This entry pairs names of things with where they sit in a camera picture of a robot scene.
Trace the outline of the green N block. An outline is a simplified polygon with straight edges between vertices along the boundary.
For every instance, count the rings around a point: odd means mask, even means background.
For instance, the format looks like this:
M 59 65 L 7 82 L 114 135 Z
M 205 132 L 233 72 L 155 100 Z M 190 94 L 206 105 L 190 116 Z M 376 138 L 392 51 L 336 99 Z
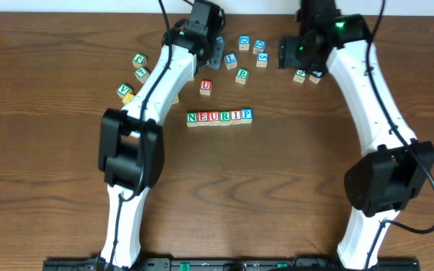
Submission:
M 188 127 L 198 126 L 197 112 L 188 112 L 186 114 L 186 124 Z

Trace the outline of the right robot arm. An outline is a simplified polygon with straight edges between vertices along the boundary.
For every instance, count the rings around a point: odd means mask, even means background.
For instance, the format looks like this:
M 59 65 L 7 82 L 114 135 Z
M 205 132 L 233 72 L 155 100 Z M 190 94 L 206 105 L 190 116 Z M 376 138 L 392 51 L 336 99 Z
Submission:
M 381 259 L 380 246 L 397 216 L 425 183 L 433 183 L 432 142 L 418 140 L 397 108 L 382 75 L 374 38 L 359 14 L 344 15 L 333 0 L 302 0 L 296 36 L 280 41 L 279 66 L 311 79 L 331 75 L 356 126 L 360 160 L 346 171 L 352 210 L 336 259 L 327 270 L 417 270 L 412 259 Z

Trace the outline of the green R block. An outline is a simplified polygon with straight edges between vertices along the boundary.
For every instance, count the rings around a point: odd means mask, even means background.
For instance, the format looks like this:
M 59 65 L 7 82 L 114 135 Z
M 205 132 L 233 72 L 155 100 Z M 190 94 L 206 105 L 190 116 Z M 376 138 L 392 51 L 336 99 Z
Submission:
M 230 126 L 231 125 L 231 114 L 229 111 L 219 112 L 219 125 L 220 126 Z

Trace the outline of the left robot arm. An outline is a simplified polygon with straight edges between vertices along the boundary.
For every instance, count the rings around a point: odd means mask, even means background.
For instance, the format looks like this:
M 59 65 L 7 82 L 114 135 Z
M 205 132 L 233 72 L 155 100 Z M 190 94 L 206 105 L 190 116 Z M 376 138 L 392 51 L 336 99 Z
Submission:
M 188 19 L 167 24 L 159 60 L 140 91 L 101 119 L 99 170 L 109 197 L 107 236 L 98 270 L 129 270 L 137 261 L 145 198 L 164 165 L 164 120 L 182 88 L 216 53 L 223 8 L 195 1 Z

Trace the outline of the blue P block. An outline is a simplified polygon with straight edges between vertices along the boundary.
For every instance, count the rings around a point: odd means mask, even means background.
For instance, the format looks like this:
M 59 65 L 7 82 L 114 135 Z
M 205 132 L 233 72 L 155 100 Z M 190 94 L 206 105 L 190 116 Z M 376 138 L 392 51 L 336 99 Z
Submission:
M 251 108 L 241 109 L 241 123 L 251 123 L 253 121 L 253 110 Z

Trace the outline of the red E block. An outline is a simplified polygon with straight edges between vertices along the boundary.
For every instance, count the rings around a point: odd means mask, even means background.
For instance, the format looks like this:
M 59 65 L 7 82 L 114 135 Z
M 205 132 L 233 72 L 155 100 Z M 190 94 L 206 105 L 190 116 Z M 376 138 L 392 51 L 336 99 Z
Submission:
M 209 126 L 209 113 L 207 111 L 197 112 L 197 125 Z

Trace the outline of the red I block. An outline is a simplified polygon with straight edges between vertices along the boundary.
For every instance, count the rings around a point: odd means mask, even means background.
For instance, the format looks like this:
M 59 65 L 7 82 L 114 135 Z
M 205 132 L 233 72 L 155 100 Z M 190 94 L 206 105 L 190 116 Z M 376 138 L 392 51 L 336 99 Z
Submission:
M 230 119 L 232 125 L 237 125 L 242 123 L 241 110 L 231 110 Z

